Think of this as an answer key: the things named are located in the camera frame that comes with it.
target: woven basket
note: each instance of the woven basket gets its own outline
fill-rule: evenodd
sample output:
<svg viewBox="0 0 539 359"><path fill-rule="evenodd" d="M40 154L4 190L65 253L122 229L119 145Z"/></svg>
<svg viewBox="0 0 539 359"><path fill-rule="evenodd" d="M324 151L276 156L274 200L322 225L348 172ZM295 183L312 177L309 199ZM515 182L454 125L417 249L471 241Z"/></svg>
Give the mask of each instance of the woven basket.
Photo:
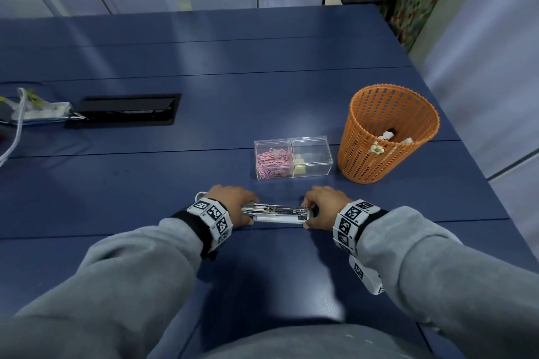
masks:
<svg viewBox="0 0 539 359"><path fill-rule="evenodd" d="M378 138L391 128L397 132L390 141ZM436 109L414 91L392 84L365 87L350 102L337 164L353 182L376 182L432 139L439 128ZM401 144L406 138L414 142ZM383 152L374 153L373 145Z"/></svg>

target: white power cord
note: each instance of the white power cord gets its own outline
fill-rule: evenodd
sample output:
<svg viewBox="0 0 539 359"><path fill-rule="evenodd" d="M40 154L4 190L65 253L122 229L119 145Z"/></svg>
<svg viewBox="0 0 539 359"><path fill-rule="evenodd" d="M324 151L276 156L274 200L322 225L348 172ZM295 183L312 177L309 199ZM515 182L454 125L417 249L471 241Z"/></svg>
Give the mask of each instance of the white power cord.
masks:
<svg viewBox="0 0 539 359"><path fill-rule="evenodd" d="M0 167L4 165L5 161L8 160L9 155L15 150L17 145L20 141L20 135L23 131L23 120L24 120L24 111L26 107L26 101L28 99L28 95L26 94L26 90L24 88L17 88L17 92L19 93L20 102L19 102L19 116L17 117L17 132L15 133L15 139L13 140L13 143L8 148L5 153L0 156Z"/></svg>

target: person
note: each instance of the person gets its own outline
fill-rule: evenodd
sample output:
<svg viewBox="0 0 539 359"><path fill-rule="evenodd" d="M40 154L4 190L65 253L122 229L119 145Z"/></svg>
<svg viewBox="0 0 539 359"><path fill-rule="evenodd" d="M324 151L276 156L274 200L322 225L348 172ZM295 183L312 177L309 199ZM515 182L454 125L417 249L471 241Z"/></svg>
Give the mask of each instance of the person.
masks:
<svg viewBox="0 0 539 359"><path fill-rule="evenodd" d="M195 204L158 226L116 234L90 247L75 275L1 323L0 357L145 358L192 292L201 255L208 257L220 239L211 232L216 226L204 219L217 218L220 210L233 227L241 227L252 223L241 207L258 201L243 188L220 185L202 200L197 206L205 209L202 214L193 212ZM351 202L338 190L313 187L303 205L318 206L319 214L305 227L332 230ZM203 203L216 207L212 211ZM377 216L362 225L357 258L379 273L402 311L438 329L469 359L539 357L539 275L462 245L411 208ZM225 238L231 228L223 228ZM371 328L337 324L272 329L203 357L434 356Z"/></svg>

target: clear plastic box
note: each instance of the clear plastic box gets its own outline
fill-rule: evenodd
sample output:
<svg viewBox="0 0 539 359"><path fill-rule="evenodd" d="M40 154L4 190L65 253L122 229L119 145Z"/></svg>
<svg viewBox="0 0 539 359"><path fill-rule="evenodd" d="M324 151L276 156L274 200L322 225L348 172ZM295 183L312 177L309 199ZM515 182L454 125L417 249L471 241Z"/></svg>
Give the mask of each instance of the clear plastic box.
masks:
<svg viewBox="0 0 539 359"><path fill-rule="evenodd" d="M324 176L333 165L325 136L255 141L254 156L259 180Z"/></svg>

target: basket rim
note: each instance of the basket rim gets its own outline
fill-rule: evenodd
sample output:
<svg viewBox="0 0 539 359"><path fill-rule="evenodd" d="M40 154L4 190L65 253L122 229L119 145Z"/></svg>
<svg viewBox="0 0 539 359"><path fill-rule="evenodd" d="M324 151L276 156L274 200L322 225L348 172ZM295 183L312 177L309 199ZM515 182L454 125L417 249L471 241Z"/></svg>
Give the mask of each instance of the basket rim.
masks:
<svg viewBox="0 0 539 359"><path fill-rule="evenodd" d="M367 85L366 87L361 88L359 91L357 91L354 94L354 96L350 100L350 104L348 105L348 111L349 111L349 114L350 114L350 119L352 120L354 125L357 126L360 129L361 132L365 132L365 133L367 133L369 136L371 136L373 138L378 138L377 136L371 134L369 131L367 131L365 128L363 128L363 126L361 126L361 124L357 121L357 119L356 119L356 117L354 115L354 111L352 109L352 103L354 102L354 99L356 98L356 96L358 96L364 90L374 90L376 88L384 88L384 87L390 87L390 88L393 88L393 89L395 89L397 91L408 92L408 93L411 93L412 95L416 96L417 98L421 99L425 104L428 105L428 107L430 107L431 110L434 111L434 114L436 115L436 121L437 121L435 131L431 135L429 135L427 138L421 139L419 141L414 141L414 142L412 142L410 144L405 144L405 143L402 143L402 142L385 141L384 142L385 145L388 145L388 146L395 145L396 147L398 147L400 145L402 145L402 146L419 146L419 145L424 144L425 142L430 141L432 138L434 138L436 136L436 134L440 130L440 115L438 114L438 111L436 110L434 105L431 104L427 100L427 98L423 97L421 94L419 94L419 93L417 93L417 92L415 92L413 90L410 90L409 88L403 87L401 85L396 85L396 84L372 84L372 85Z"/></svg>

